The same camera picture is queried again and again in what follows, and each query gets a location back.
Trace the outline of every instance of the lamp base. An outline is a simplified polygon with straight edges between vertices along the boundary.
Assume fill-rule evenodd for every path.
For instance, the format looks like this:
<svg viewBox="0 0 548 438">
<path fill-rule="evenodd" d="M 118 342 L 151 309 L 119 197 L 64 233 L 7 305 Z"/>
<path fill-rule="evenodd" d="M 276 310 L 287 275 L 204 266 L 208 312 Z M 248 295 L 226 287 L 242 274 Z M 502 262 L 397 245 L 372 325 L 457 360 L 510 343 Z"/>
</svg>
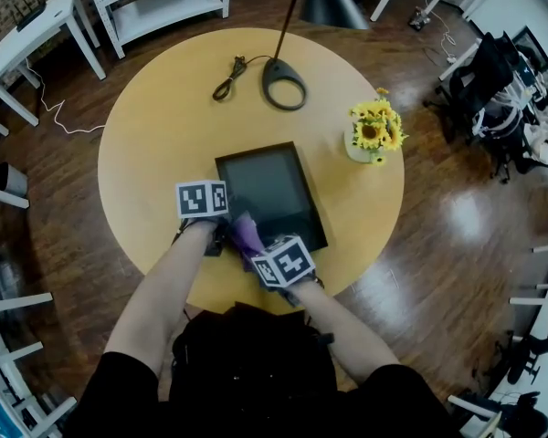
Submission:
<svg viewBox="0 0 548 438">
<path fill-rule="evenodd" d="M 277 81 L 282 80 L 293 83 L 301 92 L 302 100 L 294 106 L 285 106 L 280 104 L 270 95 L 270 87 Z M 266 100 L 275 107 L 281 110 L 298 110 L 307 101 L 307 88 L 300 75 L 286 62 L 279 58 L 271 58 L 266 62 L 264 71 L 262 72 L 262 90 Z"/>
</svg>

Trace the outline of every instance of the black lamp shade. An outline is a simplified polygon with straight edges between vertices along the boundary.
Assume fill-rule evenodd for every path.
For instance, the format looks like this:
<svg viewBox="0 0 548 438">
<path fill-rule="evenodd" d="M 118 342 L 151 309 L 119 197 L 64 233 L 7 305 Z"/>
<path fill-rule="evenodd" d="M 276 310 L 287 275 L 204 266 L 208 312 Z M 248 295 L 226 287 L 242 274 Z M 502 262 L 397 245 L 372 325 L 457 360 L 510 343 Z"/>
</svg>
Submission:
<svg viewBox="0 0 548 438">
<path fill-rule="evenodd" d="M 369 29 L 353 0 L 304 0 L 300 19 L 315 25 Z"/>
</svg>

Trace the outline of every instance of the person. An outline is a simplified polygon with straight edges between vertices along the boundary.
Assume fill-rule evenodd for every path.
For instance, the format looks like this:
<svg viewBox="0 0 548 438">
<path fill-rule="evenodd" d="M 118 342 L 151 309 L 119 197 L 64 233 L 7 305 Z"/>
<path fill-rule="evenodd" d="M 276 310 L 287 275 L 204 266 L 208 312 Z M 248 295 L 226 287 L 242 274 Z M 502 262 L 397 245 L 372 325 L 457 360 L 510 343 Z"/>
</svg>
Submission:
<svg viewBox="0 0 548 438">
<path fill-rule="evenodd" d="M 66 438 L 263 425 L 267 433 L 342 426 L 373 436 L 460 436 L 422 377 L 310 276 L 287 289 L 316 329 L 301 312 L 275 316 L 240 304 L 223 315 L 202 312 L 173 344 L 169 401 L 159 401 L 164 354 L 215 228 L 188 226 L 137 287 L 65 423 Z M 337 391 L 329 350 L 357 389 Z"/>
</svg>

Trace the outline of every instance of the hardwood floor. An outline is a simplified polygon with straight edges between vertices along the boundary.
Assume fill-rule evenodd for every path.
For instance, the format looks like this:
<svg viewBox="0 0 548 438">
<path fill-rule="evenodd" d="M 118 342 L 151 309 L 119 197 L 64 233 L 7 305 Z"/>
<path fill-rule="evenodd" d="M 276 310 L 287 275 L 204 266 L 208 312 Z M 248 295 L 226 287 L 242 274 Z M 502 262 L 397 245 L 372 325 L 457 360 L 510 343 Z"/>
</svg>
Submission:
<svg viewBox="0 0 548 438">
<path fill-rule="evenodd" d="M 231 0 L 228 19 L 203 16 L 158 31 L 129 45 L 123 60 L 103 34 L 97 55 L 108 77 L 102 82 L 75 45 L 66 43 L 36 65 L 47 82 L 47 104 L 67 100 L 59 120 L 69 129 L 105 124 L 130 79 L 168 47 L 227 27 L 279 28 L 289 1 Z M 367 15 L 378 1 L 365 2 Z M 296 17 L 290 32 L 326 46 L 376 88 L 389 89 L 402 114 L 410 138 L 398 223 L 380 258 L 338 299 L 444 400 L 464 388 L 485 388 L 486 380 L 473 380 L 472 370 L 489 367 L 493 342 L 505 329 L 523 332 L 532 319 L 531 310 L 511 308 L 508 298 L 531 294 L 525 286 L 548 276 L 548 254 L 528 249 L 548 242 L 548 174 L 521 176 L 512 169 L 511 182 L 501 185 L 490 179 L 490 160 L 479 145 L 446 144 L 440 119 L 421 104 L 446 65 L 440 52 L 444 29 L 436 19 L 419 33 L 407 25 L 422 4 L 392 0 L 367 32 L 311 26 Z M 454 8 L 439 5 L 437 11 L 460 55 L 473 42 L 473 30 Z M 178 79 L 174 84 L 175 91 L 186 89 Z M 27 84 L 15 92 L 40 111 L 35 129 L 0 106 L 0 121 L 11 130 L 0 139 L 0 161 L 27 173 L 31 202 L 26 212 L 0 204 L 0 294 L 52 291 L 55 303 L 11 312 L 2 317 L 3 329 L 11 347 L 34 339 L 44 343 L 41 352 L 21 362 L 36 392 L 56 383 L 79 397 L 142 275 L 118 247 L 101 208 L 102 130 L 68 136 L 54 124 L 55 112 L 39 106 L 37 94 Z M 164 374 L 161 397 L 169 383 Z M 343 377 L 341 384 L 349 387 Z"/>
</svg>

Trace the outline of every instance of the black power cord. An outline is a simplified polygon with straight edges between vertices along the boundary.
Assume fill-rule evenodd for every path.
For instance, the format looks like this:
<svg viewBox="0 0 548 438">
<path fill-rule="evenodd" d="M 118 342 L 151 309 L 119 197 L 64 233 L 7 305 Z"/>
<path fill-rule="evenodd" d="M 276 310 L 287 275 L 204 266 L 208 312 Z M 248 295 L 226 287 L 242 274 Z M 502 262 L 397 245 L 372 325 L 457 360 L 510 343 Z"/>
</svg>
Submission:
<svg viewBox="0 0 548 438">
<path fill-rule="evenodd" d="M 239 78 L 244 71 L 246 71 L 246 68 L 248 65 L 253 62 L 256 58 L 271 58 L 270 55 L 258 55 L 257 57 L 253 57 L 250 60 L 246 61 L 246 58 L 241 55 L 237 56 L 234 61 L 234 69 L 231 71 L 231 75 L 227 77 L 227 79 L 221 83 L 219 86 L 217 86 L 217 89 L 213 91 L 213 99 L 214 100 L 223 100 L 229 95 L 229 91 L 231 90 L 231 85 L 234 82 L 234 79 Z"/>
</svg>

